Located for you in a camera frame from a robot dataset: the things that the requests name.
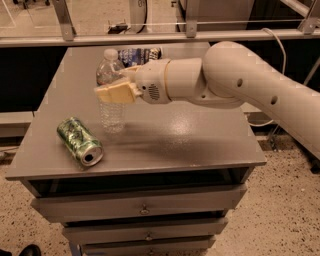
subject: desk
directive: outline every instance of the desk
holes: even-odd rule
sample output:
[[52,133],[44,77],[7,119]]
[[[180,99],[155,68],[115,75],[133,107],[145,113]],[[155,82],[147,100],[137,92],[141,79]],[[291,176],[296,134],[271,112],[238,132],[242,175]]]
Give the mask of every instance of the desk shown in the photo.
[[[202,57],[208,47],[162,50],[177,59]],[[105,135],[93,92],[104,49],[68,49],[6,178],[21,181],[35,196],[32,206],[62,223],[63,234],[87,255],[211,247],[250,172],[265,164],[244,114],[138,101],[126,107],[125,130]],[[91,168],[79,168],[56,134],[70,116],[103,144],[104,157]]]

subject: terrazzo floor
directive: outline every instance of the terrazzo floor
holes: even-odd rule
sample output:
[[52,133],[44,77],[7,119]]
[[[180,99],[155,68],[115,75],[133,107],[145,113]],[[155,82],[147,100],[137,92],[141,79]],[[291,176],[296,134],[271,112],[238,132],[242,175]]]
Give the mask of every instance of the terrazzo floor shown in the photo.
[[[228,213],[229,223],[214,246],[167,255],[320,255],[320,176],[310,171],[308,158],[290,136],[277,136],[278,152],[264,139],[259,143],[267,164],[254,169],[246,195]],[[0,163],[0,248],[15,256],[35,243],[43,255],[71,255],[60,224],[48,223],[29,206],[32,195],[19,182],[5,180],[13,157]]]

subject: white bottle cap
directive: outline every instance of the white bottle cap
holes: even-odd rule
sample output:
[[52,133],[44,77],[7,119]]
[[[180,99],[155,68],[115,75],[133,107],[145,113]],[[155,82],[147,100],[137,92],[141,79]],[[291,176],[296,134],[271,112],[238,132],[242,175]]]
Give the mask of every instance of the white bottle cap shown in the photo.
[[117,60],[118,59],[118,51],[115,49],[106,49],[103,53],[103,56],[107,60]]

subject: clear water bottle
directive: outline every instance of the clear water bottle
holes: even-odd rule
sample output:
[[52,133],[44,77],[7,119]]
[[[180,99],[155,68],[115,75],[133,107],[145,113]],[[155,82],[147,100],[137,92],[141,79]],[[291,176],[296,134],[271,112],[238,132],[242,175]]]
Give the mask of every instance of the clear water bottle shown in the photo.
[[[118,59],[118,51],[107,49],[104,51],[104,59],[97,68],[97,85],[108,86],[117,80],[125,78],[121,73],[123,63]],[[106,103],[100,101],[100,115],[103,128],[106,133],[119,133],[123,130],[125,106],[122,103]]]

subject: wooden drawer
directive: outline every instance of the wooden drawer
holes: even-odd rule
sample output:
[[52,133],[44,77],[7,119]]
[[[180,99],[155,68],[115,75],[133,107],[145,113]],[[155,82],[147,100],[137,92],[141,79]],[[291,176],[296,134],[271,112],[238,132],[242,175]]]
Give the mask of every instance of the wooden drawer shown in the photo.
[[147,242],[84,245],[82,251],[88,256],[153,255],[174,251],[206,250],[215,242],[214,236],[163,239]]
[[94,226],[68,227],[63,235],[73,244],[99,244],[124,241],[220,234],[227,224],[226,218],[214,218],[211,213],[132,218],[117,222],[94,222]]
[[40,198],[32,206],[50,222],[154,216],[234,209],[245,184]]

